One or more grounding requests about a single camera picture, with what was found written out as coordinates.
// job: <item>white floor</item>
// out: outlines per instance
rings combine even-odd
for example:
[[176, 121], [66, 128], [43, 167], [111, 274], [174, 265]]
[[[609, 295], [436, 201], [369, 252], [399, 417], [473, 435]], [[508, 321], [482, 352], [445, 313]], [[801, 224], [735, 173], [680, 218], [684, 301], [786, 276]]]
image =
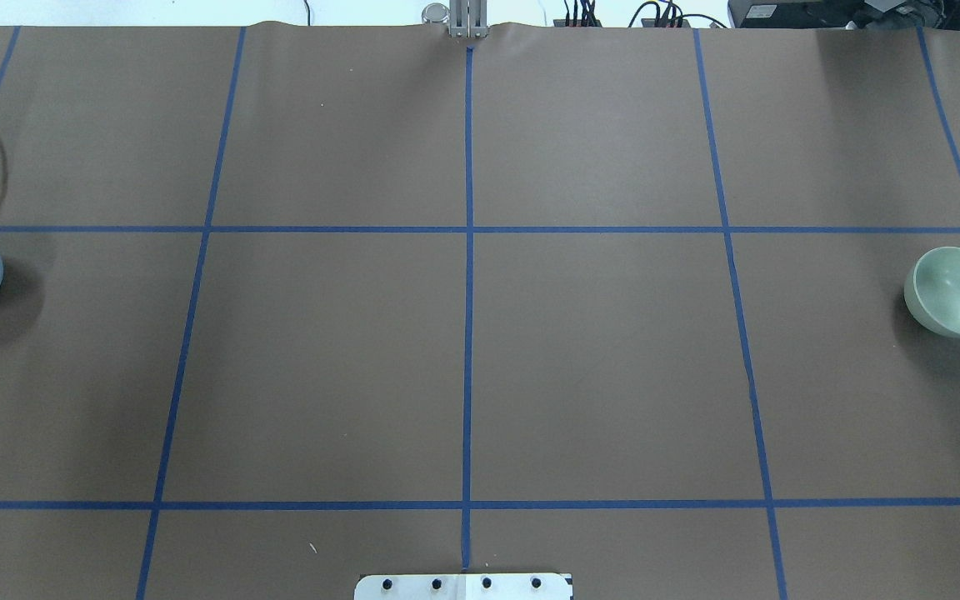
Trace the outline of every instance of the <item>white floor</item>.
[[[419, 23], [420, 11], [432, 0], [309, 0], [313, 24]], [[728, 23], [727, 0], [682, 0], [689, 13], [712, 15]], [[624, 27], [639, 0], [601, 0], [597, 14], [605, 27]], [[565, 14], [563, 0], [488, 0], [490, 23], [549, 24]], [[650, 15], [652, 9], [644, 10]], [[0, 24], [221, 24], [241, 26], [278, 20], [304, 24], [302, 0], [0, 0]]]

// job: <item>gray table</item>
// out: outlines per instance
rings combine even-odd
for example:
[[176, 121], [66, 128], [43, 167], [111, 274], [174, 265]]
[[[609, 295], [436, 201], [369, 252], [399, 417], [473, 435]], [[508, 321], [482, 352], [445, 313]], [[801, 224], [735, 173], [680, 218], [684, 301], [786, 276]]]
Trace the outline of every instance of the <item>gray table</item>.
[[942, 244], [960, 33], [0, 29], [0, 598], [960, 598]]

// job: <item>metal mount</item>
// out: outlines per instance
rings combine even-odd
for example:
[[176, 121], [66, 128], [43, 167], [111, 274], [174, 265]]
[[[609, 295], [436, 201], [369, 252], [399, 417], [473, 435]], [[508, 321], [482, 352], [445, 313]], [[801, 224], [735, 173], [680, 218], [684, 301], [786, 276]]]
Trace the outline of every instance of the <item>metal mount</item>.
[[451, 38], [488, 37], [488, 0], [450, 0]]
[[573, 600], [573, 576], [562, 573], [368, 576], [354, 600]]

